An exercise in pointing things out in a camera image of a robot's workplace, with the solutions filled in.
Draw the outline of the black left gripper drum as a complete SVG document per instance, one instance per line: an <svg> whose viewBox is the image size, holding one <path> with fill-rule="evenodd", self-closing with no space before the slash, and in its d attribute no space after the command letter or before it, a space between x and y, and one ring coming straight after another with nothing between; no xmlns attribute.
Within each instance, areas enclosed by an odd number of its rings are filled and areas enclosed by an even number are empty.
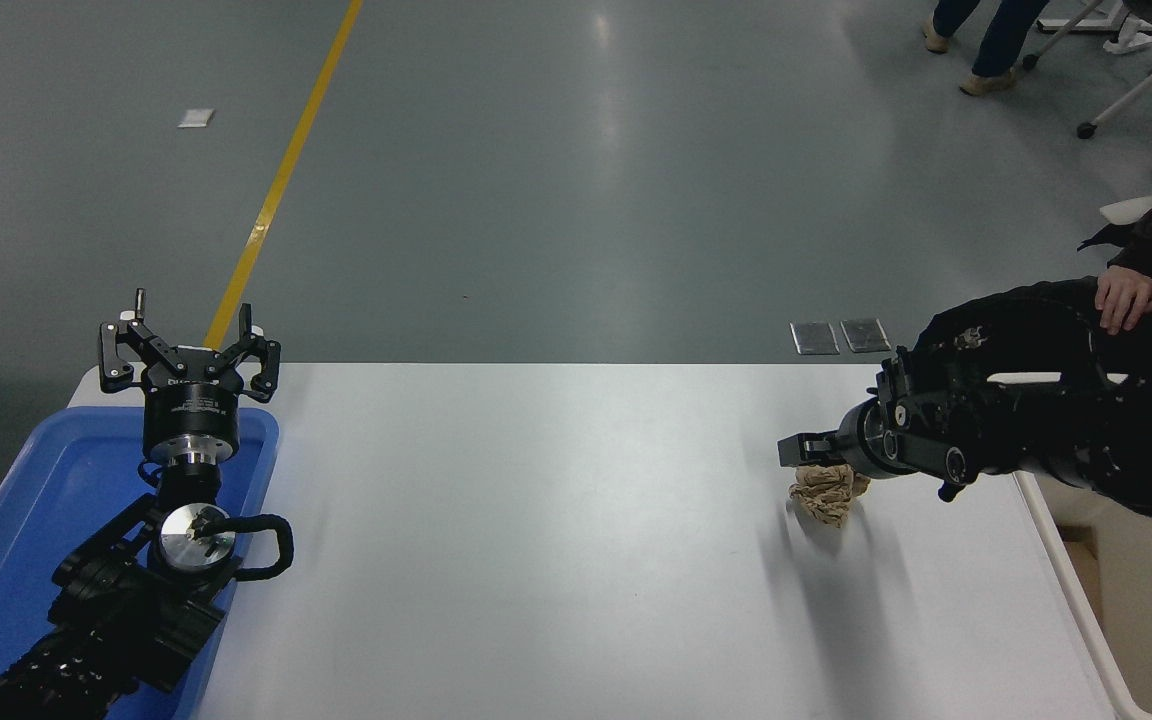
<svg viewBox="0 0 1152 720"><path fill-rule="evenodd" d="M174 363L156 363L141 372L145 392L143 455L168 467L185 455L218 465L238 450L241 376L212 350L179 351Z"/></svg>

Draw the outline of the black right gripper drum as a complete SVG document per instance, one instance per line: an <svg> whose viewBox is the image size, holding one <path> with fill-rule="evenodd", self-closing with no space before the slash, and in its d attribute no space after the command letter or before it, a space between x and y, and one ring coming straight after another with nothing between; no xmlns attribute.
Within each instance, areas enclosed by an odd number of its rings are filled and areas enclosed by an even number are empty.
<svg viewBox="0 0 1152 720"><path fill-rule="evenodd" d="M882 406L867 400L847 411L835 434L835 450L856 473L870 479L890 479L915 473L915 469L892 460L884 450L887 433Z"/></svg>

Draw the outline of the person's right hand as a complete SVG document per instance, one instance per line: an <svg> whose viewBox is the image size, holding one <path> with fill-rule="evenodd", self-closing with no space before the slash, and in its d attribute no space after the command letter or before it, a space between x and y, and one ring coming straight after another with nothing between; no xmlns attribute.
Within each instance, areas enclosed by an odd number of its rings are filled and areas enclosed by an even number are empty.
<svg viewBox="0 0 1152 720"><path fill-rule="evenodd" d="M1100 328L1111 336L1134 331L1152 313L1152 278L1126 266L1108 266L1097 278L1094 310Z"/></svg>

